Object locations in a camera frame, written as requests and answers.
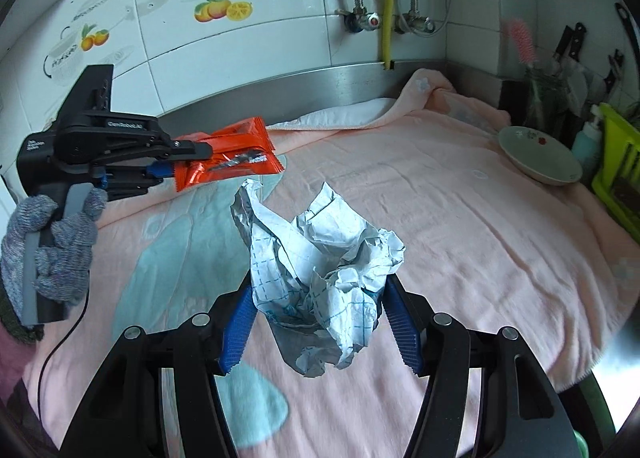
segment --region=sliced orange illustration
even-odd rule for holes
[[[231,21],[242,21],[243,19],[248,18],[251,13],[254,11],[251,3],[247,1],[236,1],[235,3],[231,3],[228,9],[226,10],[226,16]]]

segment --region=bowl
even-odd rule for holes
[[[542,131],[511,126],[500,130],[498,141],[514,165],[534,180],[566,185],[582,177],[582,167],[574,154]]]

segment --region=gray knit glove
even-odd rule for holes
[[[36,291],[48,299],[77,304],[89,286],[87,271],[92,261],[92,245],[98,237],[95,221],[107,201],[107,193],[93,188],[82,212],[51,225],[55,247],[36,251]],[[38,232],[56,210],[48,196],[28,197],[14,211],[2,240],[2,280],[6,294],[18,316],[22,313],[22,261],[27,232]]]

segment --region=crumpled paper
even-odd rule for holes
[[[326,182],[291,223],[260,203],[260,187],[246,180],[231,206],[250,252],[254,304],[294,370],[318,377],[327,362],[346,368],[369,345],[386,276],[404,261],[404,245]]]

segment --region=lime green dish rack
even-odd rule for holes
[[[621,175],[632,183],[640,181],[640,132],[608,104],[601,104],[600,109],[604,115],[604,160],[591,186],[620,224],[640,243],[640,217],[613,191],[614,183]]]

